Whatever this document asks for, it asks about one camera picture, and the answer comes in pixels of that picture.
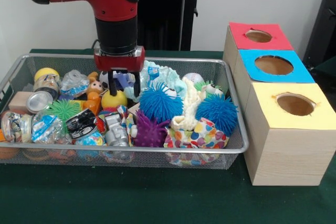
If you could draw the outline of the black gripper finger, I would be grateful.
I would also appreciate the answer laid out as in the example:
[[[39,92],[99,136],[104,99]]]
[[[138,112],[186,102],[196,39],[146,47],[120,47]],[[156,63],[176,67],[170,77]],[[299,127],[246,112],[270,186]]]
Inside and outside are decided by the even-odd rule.
[[[108,85],[109,85],[109,91],[110,95],[117,95],[117,88],[115,85],[115,81],[113,78],[113,71],[108,71]]]
[[[140,73],[139,72],[133,72],[133,74],[134,74],[134,77],[135,77],[135,82],[134,82],[134,86],[133,86],[134,95],[139,96],[139,94],[141,92]]]

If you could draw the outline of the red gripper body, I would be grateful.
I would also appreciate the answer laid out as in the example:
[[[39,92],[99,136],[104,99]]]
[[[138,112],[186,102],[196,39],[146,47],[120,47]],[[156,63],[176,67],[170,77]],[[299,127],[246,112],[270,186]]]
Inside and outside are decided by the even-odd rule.
[[[100,71],[140,72],[144,65],[145,49],[143,46],[136,46],[135,51],[123,55],[106,54],[100,46],[97,46],[93,52],[96,66]]]

